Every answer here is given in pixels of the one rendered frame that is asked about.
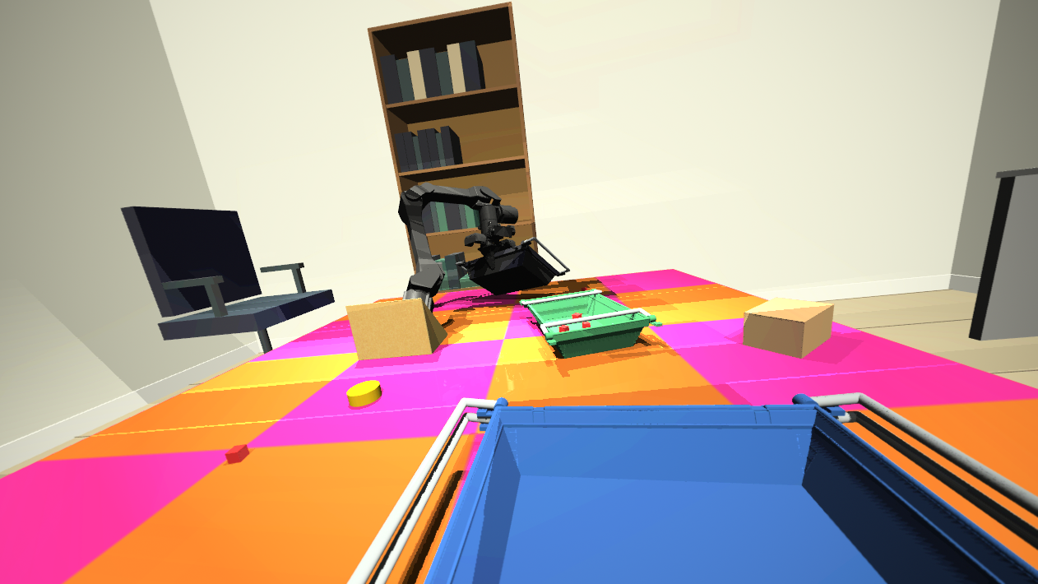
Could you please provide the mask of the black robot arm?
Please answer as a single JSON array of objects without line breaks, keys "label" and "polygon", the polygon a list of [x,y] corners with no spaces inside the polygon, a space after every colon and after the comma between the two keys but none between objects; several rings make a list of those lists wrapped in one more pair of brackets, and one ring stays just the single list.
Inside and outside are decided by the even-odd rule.
[{"label": "black robot arm", "polygon": [[[492,204],[490,200],[493,199]],[[496,220],[498,225],[489,222],[488,237],[513,237],[515,234],[514,225],[518,220],[516,207],[500,204],[502,198],[484,186],[473,186],[469,189],[458,189],[438,184],[424,183],[415,184],[411,189],[401,194],[399,204],[399,216],[401,222],[407,226],[410,243],[415,255],[416,273],[410,276],[407,289],[401,299],[422,299],[429,311],[434,313],[434,295],[438,294],[440,285],[443,284],[445,271],[443,262],[435,262],[429,251],[429,243],[425,237],[424,221],[421,221],[421,211],[429,202],[445,202],[453,204],[466,204],[468,207],[479,210],[480,222],[488,219]],[[507,226],[502,226],[507,224]]]}]

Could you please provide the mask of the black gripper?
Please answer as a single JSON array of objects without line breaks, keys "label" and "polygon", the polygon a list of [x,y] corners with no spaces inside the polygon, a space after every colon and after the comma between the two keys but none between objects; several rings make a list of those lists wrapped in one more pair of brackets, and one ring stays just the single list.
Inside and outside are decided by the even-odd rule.
[{"label": "black gripper", "polygon": [[493,225],[498,225],[498,222],[493,219],[488,219],[480,222],[479,229],[482,230],[482,234],[475,232],[474,234],[465,237],[465,246],[472,247],[473,243],[480,243],[479,251],[482,252],[484,258],[491,267],[495,269],[494,254],[495,252],[500,252],[507,248],[515,247],[516,244],[510,239],[504,239],[504,241],[499,241],[502,237],[488,237],[489,222],[493,222]]}]

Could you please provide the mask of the yellow short cylinder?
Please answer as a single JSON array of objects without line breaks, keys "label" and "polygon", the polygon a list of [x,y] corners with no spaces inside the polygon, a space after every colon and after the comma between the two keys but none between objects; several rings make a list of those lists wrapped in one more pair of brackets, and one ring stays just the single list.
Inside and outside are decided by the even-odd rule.
[{"label": "yellow short cylinder", "polygon": [[379,400],[381,395],[380,382],[375,380],[357,384],[347,391],[348,401],[353,408],[359,408],[360,406],[366,406]]}]

